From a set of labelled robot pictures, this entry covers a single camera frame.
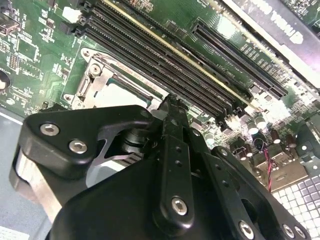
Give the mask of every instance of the black plastic bracket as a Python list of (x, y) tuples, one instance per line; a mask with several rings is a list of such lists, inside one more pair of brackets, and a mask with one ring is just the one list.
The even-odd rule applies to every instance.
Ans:
[[(96, 157), (97, 141), (106, 139), (103, 149), (106, 152), (118, 133), (133, 128), (145, 129), (152, 121), (152, 115), (137, 105), (46, 112), (24, 120), (18, 144), (28, 159), (62, 178), (79, 179), (85, 176)], [(47, 123), (57, 126), (59, 133), (43, 134), (40, 127)], [(72, 140), (85, 143), (86, 152), (71, 151)]]

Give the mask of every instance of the expansion slot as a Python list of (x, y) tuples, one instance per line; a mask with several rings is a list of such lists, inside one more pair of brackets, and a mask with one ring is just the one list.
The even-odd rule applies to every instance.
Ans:
[(288, 94), (275, 79), (263, 69), (256, 68), (256, 64), (245, 54), (232, 46), (217, 32), (211, 30), (205, 23), (198, 21), (192, 33), (217, 55), (222, 56), (240, 71), (254, 81), (259, 87), (270, 93), (276, 99)]

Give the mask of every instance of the capacitor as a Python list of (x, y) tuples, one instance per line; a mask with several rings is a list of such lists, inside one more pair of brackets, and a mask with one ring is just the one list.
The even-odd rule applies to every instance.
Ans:
[(253, 122), (253, 121), (250, 121), (247, 123), (247, 127), (248, 127), (248, 130), (249, 130), (249, 134), (251, 135), (255, 135), (258, 133), (258, 128), (257, 128), (257, 125)]
[(212, 144), (215, 143), (215, 138), (214, 135), (211, 132), (208, 132), (205, 136), (204, 136), (205, 142), (206, 144), (208, 144), (209, 146), (211, 146)]
[(279, 137), (277, 130), (271, 130), (270, 135), (274, 144), (279, 144), (281, 142), (281, 139)]
[(264, 129), (267, 127), (266, 120), (262, 116), (257, 116), (254, 121), (258, 129)]
[(244, 161), (247, 159), (246, 153), (244, 150), (242, 150), (241, 152), (239, 152), (239, 158), (241, 161)]
[(250, 144), (246, 143), (246, 144), (244, 145), (244, 147), (245, 147), (244, 152), (245, 152), (246, 156), (247, 156), (248, 158), (251, 158), (251, 157), (253, 156), (253, 153), (252, 153), (252, 149), (251, 149)]
[(11, 85), (11, 80), (8, 75), (0, 70), (0, 91), (7, 89)]
[(293, 148), (297, 147), (296, 140), (295, 140), (294, 136), (292, 136), (292, 134), (287, 134), (285, 136), (285, 142), (289, 148), (293, 149)]

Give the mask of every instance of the electrolytic capacitor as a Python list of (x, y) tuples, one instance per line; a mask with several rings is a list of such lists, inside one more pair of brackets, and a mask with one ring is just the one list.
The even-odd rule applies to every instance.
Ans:
[(244, 147), (245, 147), (245, 150), (244, 150), (245, 155), (246, 155), (248, 158), (251, 158), (252, 155), (253, 155), (253, 153), (252, 153), (252, 149), (251, 149), (250, 144), (246, 143), (246, 144), (244, 145)]
[(279, 144), (281, 142), (281, 139), (279, 137), (277, 130), (271, 130), (270, 135), (274, 144)]
[(246, 153), (244, 150), (242, 150), (241, 152), (239, 152), (239, 158), (241, 161), (244, 161), (247, 159)]
[(253, 121), (248, 122), (247, 127), (249, 130), (249, 134), (251, 134), (251, 135), (255, 135), (259, 131), (259, 129), (257, 128), (257, 125)]
[(257, 116), (254, 121), (258, 129), (264, 129), (267, 126), (266, 120), (262, 116)]
[(296, 140), (294, 138), (294, 136), (292, 136), (292, 134), (287, 134), (285, 136), (285, 142), (286, 142), (286, 145), (289, 147), (289, 148), (295, 148), (297, 146), (296, 144)]

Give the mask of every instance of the microchip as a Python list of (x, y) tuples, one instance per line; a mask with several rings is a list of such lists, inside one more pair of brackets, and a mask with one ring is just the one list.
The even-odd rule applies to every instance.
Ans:
[(252, 87), (250, 87), (250, 90), (254, 93), (254, 94), (258, 94), (261, 92), (261, 89), (258, 88), (256, 85), (253, 85)]
[(270, 95), (267, 95), (267, 96), (265, 96), (264, 99), (269, 102), (269, 101), (271, 101), (272, 97)]
[(74, 28), (72, 24), (62, 21), (60, 23), (59, 30), (66, 35), (71, 35)]
[(53, 21), (53, 20), (51, 20), (51, 19), (48, 19), (47, 21), (46, 21), (46, 25), (49, 27), (49, 28), (54, 28), (54, 26), (55, 26), (55, 21)]
[(296, 111), (294, 114), (295, 114), (297, 117), (300, 117), (300, 116), (302, 115), (302, 113), (301, 113), (300, 111)]
[(286, 123), (283, 122), (283, 121), (278, 124), (278, 126), (279, 126), (280, 128), (283, 128), (285, 125), (286, 125)]
[(166, 22), (166, 29), (168, 29), (170, 32), (174, 33), (177, 30), (176, 24), (174, 24), (172, 21), (168, 20)]
[(175, 32), (175, 35), (180, 39), (184, 39), (187, 36), (187, 33), (181, 28), (178, 28), (178, 30)]
[(65, 76), (68, 76), (68, 75), (69, 75), (69, 70), (66, 69), (66, 68), (64, 68), (64, 69), (61, 71), (61, 73), (62, 73), (63, 75), (65, 75)]

